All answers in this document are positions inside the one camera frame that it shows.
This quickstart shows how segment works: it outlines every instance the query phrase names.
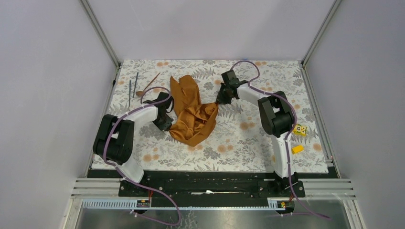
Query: leaf pattern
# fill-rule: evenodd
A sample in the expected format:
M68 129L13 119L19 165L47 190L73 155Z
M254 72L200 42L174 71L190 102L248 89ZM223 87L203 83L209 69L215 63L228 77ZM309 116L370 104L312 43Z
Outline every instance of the leaf pattern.
M297 172L327 172L315 115L309 105L298 62L259 62L261 75L252 82L252 85L266 91L284 91L296 109L298 123L308 127L306 136L293 134L291 137L292 146L304 146L302 152L293 155ZM125 60L108 113L121 116L129 110L129 80L134 83L137 72L139 78L136 90L142 90L159 72L160 76L151 87L169 88L170 76L178 81L180 77L189 74L200 88L202 103L212 103L222 82L221 73L228 71L234 63L235 61L218 60ZM239 80L248 80L257 75L256 69L247 63L237 65L234 70ZM159 92L160 90L151 90L144 99L156 99ZM130 105L130 109L139 107L139 98L131 98ZM174 111L168 115L174 120L177 119ZM273 146L270 137L261 126L256 106L247 101L233 99L232 104L219 106L216 122L211 135L196 147L174 140L168 132L161 132L153 123L144 124L134 133L133 155L143 169L151 170L274 171ZM113 167L106 165L101 157L94 155L92 168Z

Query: wooden spoon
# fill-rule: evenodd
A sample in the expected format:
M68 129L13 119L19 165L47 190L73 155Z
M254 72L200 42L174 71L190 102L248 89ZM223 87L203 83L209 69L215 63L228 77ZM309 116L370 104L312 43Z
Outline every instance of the wooden spoon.
M150 86L151 83L153 83L153 81L156 80L156 78L157 78L159 75L160 75L160 73L158 73L158 74L155 76L155 78L153 78L153 80L149 82L149 84L145 87L145 89L143 89L143 91L137 91L137 92L135 92L135 94L136 94L138 97L143 96L143 94L145 93L145 90Z

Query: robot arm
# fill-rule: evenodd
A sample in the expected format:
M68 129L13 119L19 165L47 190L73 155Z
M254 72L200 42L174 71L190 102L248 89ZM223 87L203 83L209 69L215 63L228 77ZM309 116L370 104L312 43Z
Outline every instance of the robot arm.
M290 158L291 154L291 136L285 140L287 133L293 128L293 114L291 108L275 96L268 96L249 88L247 81L239 81L233 70L222 74L224 83L221 83L221 89L217 96L219 104L230 104L232 98L246 100L259 108L260 119L266 133L270 135L273 151L276 157L275 173L281 178L288 177L287 144ZM286 98L282 92L275 94ZM291 174L294 174L295 168L291 166Z
M151 104L162 101L168 96L169 94L160 92L157 99L153 101L147 100L144 103ZM134 182L139 183L144 174L138 160L132 155L134 132L148 122L153 122L161 131L169 130L173 119L167 115L167 109L170 107L172 101L173 98L170 98L164 103L146 107L132 114L128 119L122 120L110 139L107 148L107 160L115 162L116 167L119 168L123 175L131 178ZM100 157L103 157L107 137L117 120L118 117L111 114L105 115L101 120L100 128L93 144L93 152Z

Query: yellow die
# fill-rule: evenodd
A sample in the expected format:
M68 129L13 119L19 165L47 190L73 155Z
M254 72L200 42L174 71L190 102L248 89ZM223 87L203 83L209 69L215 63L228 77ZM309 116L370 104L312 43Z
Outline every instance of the yellow die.
M304 126L304 125L297 124L297 125L295 126L293 132L294 132L296 135L306 136L306 135L307 135L307 127Z

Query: gray wall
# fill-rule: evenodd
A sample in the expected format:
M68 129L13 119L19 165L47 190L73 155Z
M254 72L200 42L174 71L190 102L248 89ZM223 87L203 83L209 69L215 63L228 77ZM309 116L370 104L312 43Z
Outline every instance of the gray wall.
M0 69L0 228L58 228L114 66L78 0L10 0Z
M90 0L121 60L301 60L332 3Z
M405 2L343 1L308 65L368 228L403 228Z

